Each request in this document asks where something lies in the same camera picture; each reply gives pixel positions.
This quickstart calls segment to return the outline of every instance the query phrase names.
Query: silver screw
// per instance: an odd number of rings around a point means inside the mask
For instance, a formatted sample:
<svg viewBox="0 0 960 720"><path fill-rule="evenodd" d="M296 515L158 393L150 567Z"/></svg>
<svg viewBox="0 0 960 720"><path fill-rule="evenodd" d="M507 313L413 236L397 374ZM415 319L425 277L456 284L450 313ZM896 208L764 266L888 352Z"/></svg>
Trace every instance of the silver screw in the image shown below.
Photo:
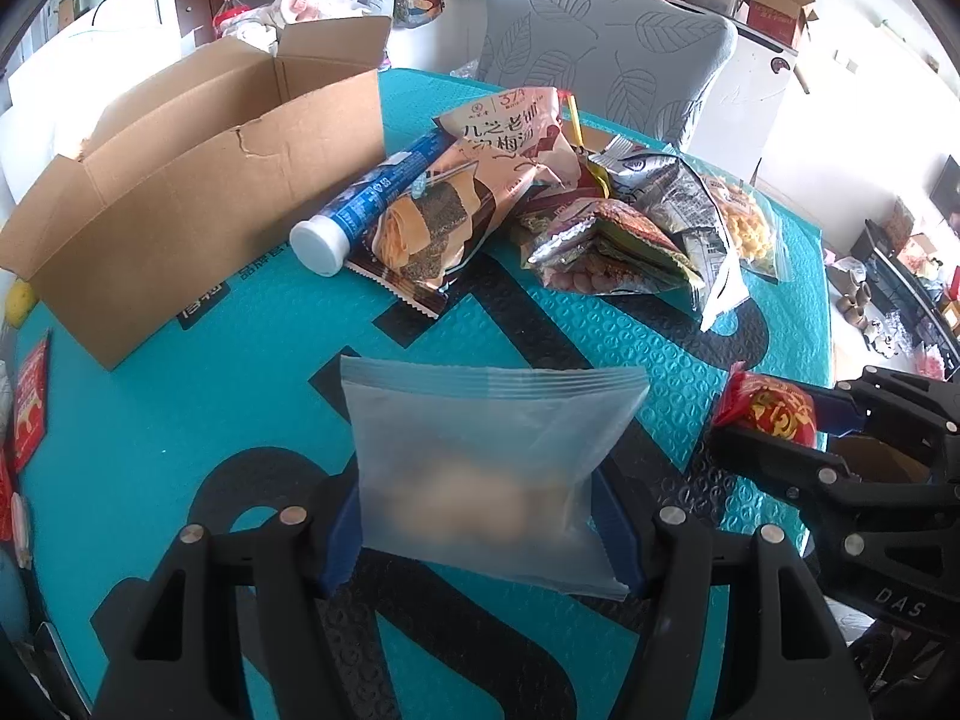
<svg viewBox="0 0 960 720"><path fill-rule="evenodd" d="M776 525L764 525L760 528L760 538L771 544L779 544L784 540L784 529Z"/></svg>
<svg viewBox="0 0 960 720"><path fill-rule="evenodd" d="M661 519L667 525L683 525L686 522L686 513L679 506L664 506L661 509Z"/></svg>
<svg viewBox="0 0 960 720"><path fill-rule="evenodd" d="M280 512L280 522L284 525L299 525L306 519L306 509L302 506L288 506Z"/></svg>
<svg viewBox="0 0 960 720"><path fill-rule="evenodd" d="M179 539L184 544L196 544L203 538L203 525L184 525L179 533Z"/></svg>
<svg viewBox="0 0 960 720"><path fill-rule="evenodd" d="M863 536L860 533L851 533L843 539L844 552L852 557L856 557L863 552L866 544L863 542Z"/></svg>

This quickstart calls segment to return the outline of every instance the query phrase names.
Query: red snack package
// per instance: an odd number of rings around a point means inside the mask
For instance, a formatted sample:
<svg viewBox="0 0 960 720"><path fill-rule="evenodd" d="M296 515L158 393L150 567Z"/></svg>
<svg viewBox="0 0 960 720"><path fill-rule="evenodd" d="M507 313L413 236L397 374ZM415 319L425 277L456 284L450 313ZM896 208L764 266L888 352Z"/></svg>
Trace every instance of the red snack package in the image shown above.
<svg viewBox="0 0 960 720"><path fill-rule="evenodd" d="M10 478L10 469L7 468L7 452L3 446L0 446L0 541L9 541L13 538L12 496L13 482Z"/></svg>
<svg viewBox="0 0 960 720"><path fill-rule="evenodd" d="M47 433L47 356L50 331L32 348L16 379L13 397L13 470L19 473Z"/></svg>
<svg viewBox="0 0 960 720"><path fill-rule="evenodd" d="M748 373L742 362L730 369L720 395L715 427L743 425L816 449L817 418L813 399L798 386L761 373Z"/></svg>

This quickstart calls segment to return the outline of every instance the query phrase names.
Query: chair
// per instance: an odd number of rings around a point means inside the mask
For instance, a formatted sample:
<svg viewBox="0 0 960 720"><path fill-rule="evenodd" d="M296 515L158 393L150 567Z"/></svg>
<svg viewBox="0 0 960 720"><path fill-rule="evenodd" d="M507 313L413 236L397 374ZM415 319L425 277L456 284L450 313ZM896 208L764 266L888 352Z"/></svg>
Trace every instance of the chair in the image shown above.
<svg viewBox="0 0 960 720"><path fill-rule="evenodd" d="M582 110L684 148L736 40L728 19L663 0L487 0L476 77L568 89Z"/></svg>

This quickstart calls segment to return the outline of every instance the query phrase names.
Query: frosted zip bag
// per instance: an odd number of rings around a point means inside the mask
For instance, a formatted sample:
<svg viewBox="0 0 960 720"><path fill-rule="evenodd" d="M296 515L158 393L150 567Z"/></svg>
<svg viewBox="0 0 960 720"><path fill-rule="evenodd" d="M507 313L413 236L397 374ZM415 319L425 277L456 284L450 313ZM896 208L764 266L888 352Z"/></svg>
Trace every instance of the frosted zip bag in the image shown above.
<svg viewBox="0 0 960 720"><path fill-rule="evenodd" d="M342 357L363 543L622 599L590 474L649 389L642 367L503 370Z"/></svg>

